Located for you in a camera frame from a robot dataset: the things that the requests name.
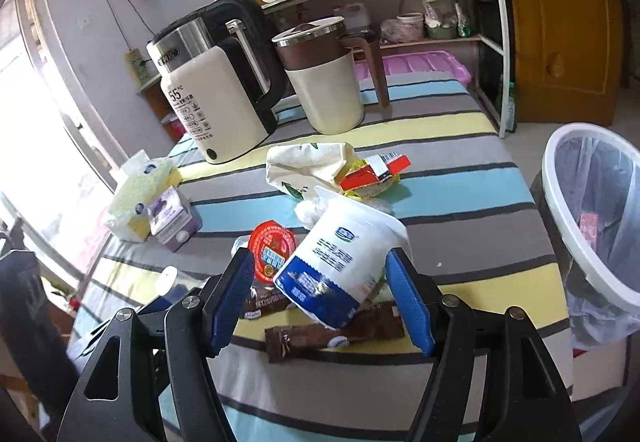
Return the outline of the brown chocolate wrapper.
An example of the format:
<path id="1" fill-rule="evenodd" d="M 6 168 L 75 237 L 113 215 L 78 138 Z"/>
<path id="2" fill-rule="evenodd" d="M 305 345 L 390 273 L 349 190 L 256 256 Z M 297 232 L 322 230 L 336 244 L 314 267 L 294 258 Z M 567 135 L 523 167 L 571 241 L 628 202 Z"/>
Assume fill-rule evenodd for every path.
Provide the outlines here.
<path id="1" fill-rule="evenodd" d="M 254 284 L 244 301 L 240 318 L 253 321 L 267 315 L 292 309 L 294 304 L 274 286 Z"/>
<path id="2" fill-rule="evenodd" d="M 344 348 L 403 336 L 404 323 L 396 304 L 383 302 L 356 313 L 341 329 L 329 329 L 320 324 L 268 328 L 265 330 L 265 344 L 269 362 L 281 363 L 309 350 Z"/>

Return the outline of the red foil lid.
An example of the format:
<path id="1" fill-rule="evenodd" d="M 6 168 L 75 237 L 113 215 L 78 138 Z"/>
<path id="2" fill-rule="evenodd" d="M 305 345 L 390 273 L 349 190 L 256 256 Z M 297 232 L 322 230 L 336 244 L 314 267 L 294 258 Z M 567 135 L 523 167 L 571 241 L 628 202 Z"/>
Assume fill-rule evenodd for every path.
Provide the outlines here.
<path id="1" fill-rule="evenodd" d="M 294 234 L 274 220 L 262 222 L 250 234 L 247 249 L 254 257 L 254 277 L 270 285 L 296 249 Z"/>

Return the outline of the white blue yogurt tub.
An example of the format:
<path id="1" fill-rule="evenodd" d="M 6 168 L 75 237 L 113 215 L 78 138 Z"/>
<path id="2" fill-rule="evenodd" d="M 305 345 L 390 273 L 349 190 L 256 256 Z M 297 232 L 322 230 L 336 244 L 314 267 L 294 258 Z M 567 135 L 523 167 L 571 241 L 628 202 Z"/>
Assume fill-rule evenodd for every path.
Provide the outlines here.
<path id="1" fill-rule="evenodd" d="M 382 280 L 388 251 L 410 253 L 407 228 L 396 217 L 329 191 L 324 212 L 273 278 L 273 285 L 318 323 L 341 329 Z"/>

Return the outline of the yellow red snack wrapper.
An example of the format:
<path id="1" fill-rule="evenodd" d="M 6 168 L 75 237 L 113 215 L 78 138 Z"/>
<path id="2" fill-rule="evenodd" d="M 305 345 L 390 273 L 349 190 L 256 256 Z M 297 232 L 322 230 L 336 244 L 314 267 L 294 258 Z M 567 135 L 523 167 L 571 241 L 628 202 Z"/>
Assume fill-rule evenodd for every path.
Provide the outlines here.
<path id="1" fill-rule="evenodd" d="M 356 161 L 341 179 L 340 188 L 347 197 L 372 199 L 400 181 L 400 174 L 411 165 L 403 154 L 372 155 Z"/>

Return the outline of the cream paper bag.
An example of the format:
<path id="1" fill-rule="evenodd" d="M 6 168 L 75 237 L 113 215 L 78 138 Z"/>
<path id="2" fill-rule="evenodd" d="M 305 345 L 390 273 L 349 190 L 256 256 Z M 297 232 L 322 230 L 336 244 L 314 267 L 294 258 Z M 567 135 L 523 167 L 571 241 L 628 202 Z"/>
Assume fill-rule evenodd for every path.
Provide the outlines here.
<path id="1" fill-rule="evenodd" d="M 273 146 L 266 154 L 266 182 L 296 200 L 316 197 L 317 186 L 339 193 L 341 180 L 357 161 L 347 143 Z"/>

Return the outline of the strawberry milk carton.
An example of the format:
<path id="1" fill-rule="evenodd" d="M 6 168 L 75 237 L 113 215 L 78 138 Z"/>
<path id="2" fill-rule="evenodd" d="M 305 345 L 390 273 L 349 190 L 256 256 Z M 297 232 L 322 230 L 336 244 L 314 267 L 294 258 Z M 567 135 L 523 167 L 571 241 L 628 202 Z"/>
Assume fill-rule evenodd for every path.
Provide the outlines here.
<path id="1" fill-rule="evenodd" d="M 592 250 L 597 249 L 599 216 L 595 212 L 583 212 L 579 217 L 579 229 Z"/>

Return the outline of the clear plastic bag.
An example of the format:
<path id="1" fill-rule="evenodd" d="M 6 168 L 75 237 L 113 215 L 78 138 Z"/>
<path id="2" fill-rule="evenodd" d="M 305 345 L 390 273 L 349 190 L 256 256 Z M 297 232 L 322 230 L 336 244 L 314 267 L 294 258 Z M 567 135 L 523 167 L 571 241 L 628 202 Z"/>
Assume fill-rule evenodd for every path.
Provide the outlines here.
<path id="1" fill-rule="evenodd" d="M 324 195 L 300 201 L 295 206 L 294 212 L 303 228 L 307 231 L 313 229 L 326 212 L 328 204 L 334 199 L 335 196 Z"/>

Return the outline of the white trash bin with liner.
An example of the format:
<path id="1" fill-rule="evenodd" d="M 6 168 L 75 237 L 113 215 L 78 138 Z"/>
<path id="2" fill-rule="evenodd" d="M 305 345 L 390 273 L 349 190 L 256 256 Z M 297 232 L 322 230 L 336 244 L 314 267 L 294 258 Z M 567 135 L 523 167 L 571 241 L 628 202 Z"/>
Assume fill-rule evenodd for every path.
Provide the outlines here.
<path id="1" fill-rule="evenodd" d="M 638 149 L 594 124 L 562 125 L 530 191 L 560 269 L 573 348 L 638 332 Z"/>

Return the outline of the striped tablecloth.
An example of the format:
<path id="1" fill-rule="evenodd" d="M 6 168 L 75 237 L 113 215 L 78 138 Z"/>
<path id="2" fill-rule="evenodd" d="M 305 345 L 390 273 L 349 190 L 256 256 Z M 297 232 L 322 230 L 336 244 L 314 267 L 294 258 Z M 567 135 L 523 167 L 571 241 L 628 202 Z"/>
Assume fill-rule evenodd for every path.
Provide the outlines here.
<path id="1" fill-rule="evenodd" d="M 410 165 L 383 198 L 408 229 L 413 263 L 440 289 L 477 310 L 524 309 L 566 384 L 573 355 L 563 285 L 529 188 L 476 100 L 457 81 L 398 76 L 390 105 L 362 93 L 366 115 L 342 135 L 362 157 L 398 153 Z M 269 186 L 266 146 L 211 165 L 191 141 L 171 158 L 181 190 L 203 226 L 184 247 L 112 240 L 80 303 L 75 337 L 126 306 L 150 302 L 167 266 L 198 278 L 221 272 L 235 240 L 265 221 L 297 236 L 292 197 Z M 410 427 L 432 364 L 408 338 L 314 351 L 268 361 L 264 333 L 303 325 L 285 310 L 240 321 L 231 344 L 210 363 L 215 386 L 241 441 L 399 441 Z"/>

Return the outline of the purple milk carton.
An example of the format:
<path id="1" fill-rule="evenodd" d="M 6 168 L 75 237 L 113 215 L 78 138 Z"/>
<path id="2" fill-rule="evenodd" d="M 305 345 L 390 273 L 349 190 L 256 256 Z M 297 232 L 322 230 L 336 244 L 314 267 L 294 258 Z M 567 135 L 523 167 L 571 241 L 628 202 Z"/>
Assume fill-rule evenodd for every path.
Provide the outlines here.
<path id="1" fill-rule="evenodd" d="M 169 186 L 147 208 L 151 235 L 171 252 L 178 251 L 203 226 L 198 210 L 175 186 Z"/>

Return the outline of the yellow tissue pack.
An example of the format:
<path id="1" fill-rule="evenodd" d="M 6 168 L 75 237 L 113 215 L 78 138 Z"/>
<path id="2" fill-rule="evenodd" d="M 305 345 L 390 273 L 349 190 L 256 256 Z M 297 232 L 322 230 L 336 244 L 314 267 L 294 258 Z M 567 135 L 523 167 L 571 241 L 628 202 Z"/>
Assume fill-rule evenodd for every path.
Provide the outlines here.
<path id="1" fill-rule="evenodd" d="M 130 157 L 117 172 L 114 197 L 104 213 L 104 225 L 120 241 L 144 243 L 150 235 L 146 208 L 182 175 L 168 157 L 150 158 L 144 150 Z"/>

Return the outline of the pink lidded storage box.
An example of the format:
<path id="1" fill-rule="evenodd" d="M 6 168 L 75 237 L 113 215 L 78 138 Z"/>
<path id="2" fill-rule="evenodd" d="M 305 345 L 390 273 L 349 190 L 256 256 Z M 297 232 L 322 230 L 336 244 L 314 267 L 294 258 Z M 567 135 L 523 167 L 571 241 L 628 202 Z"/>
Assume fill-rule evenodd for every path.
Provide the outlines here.
<path id="1" fill-rule="evenodd" d="M 454 80 L 467 87 L 472 81 L 469 70 L 446 50 L 385 56 L 383 67 L 393 83 Z"/>

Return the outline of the white electric kettle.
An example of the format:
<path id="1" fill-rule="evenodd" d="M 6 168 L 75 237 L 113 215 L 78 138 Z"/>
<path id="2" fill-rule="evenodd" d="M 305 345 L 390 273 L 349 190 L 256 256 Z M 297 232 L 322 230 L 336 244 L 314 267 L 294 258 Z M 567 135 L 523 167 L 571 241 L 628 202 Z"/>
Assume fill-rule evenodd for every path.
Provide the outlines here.
<path id="1" fill-rule="evenodd" d="M 146 46 L 169 105 L 212 165 L 276 131 L 273 107 L 290 82 L 254 0 L 217 0 L 174 21 Z"/>

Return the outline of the cream brown lidded pitcher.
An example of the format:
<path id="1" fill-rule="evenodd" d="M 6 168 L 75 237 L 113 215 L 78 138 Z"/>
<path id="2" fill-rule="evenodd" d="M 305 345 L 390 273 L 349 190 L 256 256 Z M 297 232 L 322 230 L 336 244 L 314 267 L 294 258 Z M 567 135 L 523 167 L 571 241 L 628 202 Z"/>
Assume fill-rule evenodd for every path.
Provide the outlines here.
<path id="1" fill-rule="evenodd" d="M 378 34 L 346 29 L 342 16 L 303 22 L 271 39 L 311 126 L 324 135 L 350 131 L 364 106 L 356 75 L 355 48 L 363 50 L 378 105 L 390 105 Z"/>

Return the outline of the yellow wooden door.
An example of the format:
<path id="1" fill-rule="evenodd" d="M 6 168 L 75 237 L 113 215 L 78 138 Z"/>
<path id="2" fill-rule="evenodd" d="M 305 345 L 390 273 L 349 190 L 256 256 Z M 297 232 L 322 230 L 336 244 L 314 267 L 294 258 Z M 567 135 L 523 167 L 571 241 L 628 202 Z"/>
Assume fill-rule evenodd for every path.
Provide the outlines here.
<path id="1" fill-rule="evenodd" d="M 623 69 L 622 0 L 512 0 L 518 117 L 613 121 Z"/>

